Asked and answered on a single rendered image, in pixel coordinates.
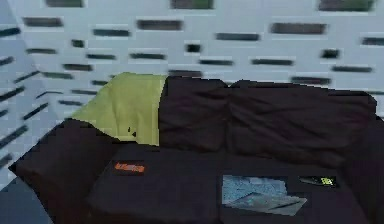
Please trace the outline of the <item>grey open laptop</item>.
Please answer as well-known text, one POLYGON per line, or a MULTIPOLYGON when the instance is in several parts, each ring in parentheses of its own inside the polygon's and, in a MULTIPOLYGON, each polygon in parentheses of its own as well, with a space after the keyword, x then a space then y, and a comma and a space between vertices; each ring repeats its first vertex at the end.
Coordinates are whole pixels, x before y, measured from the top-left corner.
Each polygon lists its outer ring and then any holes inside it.
POLYGON ((222 204, 236 209, 294 216, 307 202, 290 196, 282 180, 224 175, 222 204))

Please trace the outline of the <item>yellow-green blanket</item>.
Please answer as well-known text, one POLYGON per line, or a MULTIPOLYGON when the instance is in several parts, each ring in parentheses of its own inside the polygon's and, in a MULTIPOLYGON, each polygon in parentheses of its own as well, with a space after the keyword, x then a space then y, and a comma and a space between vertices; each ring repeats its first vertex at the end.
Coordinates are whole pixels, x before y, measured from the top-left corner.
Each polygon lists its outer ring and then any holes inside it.
POLYGON ((120 141, 158 146, 158 110, 166 79, 166 75, 120 73, 71 118, 120 141))

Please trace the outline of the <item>black remote control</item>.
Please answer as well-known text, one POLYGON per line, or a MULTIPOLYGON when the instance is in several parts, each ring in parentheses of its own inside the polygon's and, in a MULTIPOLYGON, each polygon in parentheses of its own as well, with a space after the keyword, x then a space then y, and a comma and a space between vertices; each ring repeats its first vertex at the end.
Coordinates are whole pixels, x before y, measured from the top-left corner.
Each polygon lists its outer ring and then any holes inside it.
POLYGON ((323 186, 323 187, 337 187, 338 183, 331 177, 318 177, 318 176, 299 176, 299 180, 303 183, 323 186))

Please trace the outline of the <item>dark brown sofa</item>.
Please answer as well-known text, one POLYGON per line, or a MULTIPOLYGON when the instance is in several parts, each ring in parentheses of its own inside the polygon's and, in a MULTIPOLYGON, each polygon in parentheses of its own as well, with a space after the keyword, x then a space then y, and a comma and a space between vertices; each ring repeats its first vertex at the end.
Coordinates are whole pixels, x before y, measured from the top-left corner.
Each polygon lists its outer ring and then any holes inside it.
POLYGON ((12 172, 53 224, 384 224, 384 120, 365 92, 167 76, 158 115, 158 146, 70 117, 12 172), (117 174, 116 161, 145 173, 117 174), (282 180, 307 202, 294 216, 230 208, 224 175, 282 180))

